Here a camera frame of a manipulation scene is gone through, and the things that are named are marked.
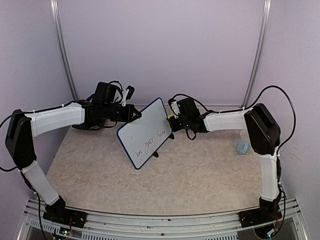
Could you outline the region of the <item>blue framed whiteboard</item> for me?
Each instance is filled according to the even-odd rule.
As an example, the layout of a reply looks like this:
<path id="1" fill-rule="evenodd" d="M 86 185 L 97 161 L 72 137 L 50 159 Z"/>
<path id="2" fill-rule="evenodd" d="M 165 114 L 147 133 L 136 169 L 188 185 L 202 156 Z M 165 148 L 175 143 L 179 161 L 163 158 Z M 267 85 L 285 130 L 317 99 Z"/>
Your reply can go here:
<path id="1" fill-rule="evenodd" d="M 174 134 L 167 120 L 163 100 L 158 97 L 141 112 L 141 117 L 121 126 L 116 136 L 134 169 L 139 170 L 151 158 L 158 157 L 158 149 Z"/>

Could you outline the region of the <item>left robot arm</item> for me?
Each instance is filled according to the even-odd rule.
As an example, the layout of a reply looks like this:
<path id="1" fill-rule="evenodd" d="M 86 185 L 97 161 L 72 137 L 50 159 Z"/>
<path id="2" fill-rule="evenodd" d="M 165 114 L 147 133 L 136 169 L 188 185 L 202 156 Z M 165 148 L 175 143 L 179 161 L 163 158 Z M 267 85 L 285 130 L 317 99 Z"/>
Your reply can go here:
<path id="1" fill-rule="evenodd" d="M 16 109 L 6 118 L 9 125 L 5 146 L 27 186 L 45 202 L 46 220 L 62 224 L 83 222 L 86 214 L 66 208 L 37 162 L 34 138 L 65 127 L 98 131 L 106 127 L 106 121 L 131 123 L 142 116 L 133 104 L 127 103 L 134 91 L 130 85 L 123 88 L 117 80 L 99 82 L 87 99 L 42 110 Z"/>

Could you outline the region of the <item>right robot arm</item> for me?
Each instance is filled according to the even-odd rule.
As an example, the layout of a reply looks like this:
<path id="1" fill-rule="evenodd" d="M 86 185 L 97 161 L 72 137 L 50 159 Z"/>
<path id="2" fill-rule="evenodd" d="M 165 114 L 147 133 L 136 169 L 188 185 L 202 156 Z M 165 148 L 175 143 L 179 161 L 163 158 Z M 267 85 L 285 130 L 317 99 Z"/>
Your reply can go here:
<path id="1" fill-rule="evenodd" d="M 185 130 L 198 134 L 241 130 L 248 133 L 250 145 L 260 161 L 262 192 L 258 208 L 239 212 L 240 224 L 246 228 L 280 219 L 282 194 L 278 150 L 281 130 L 266 106 L 258 103 L 248 109 L 200 113 L 195 100 L 190 97 L 171 98 L 168 104 L 173 115 L 167 120 L 173 132 Z"/>

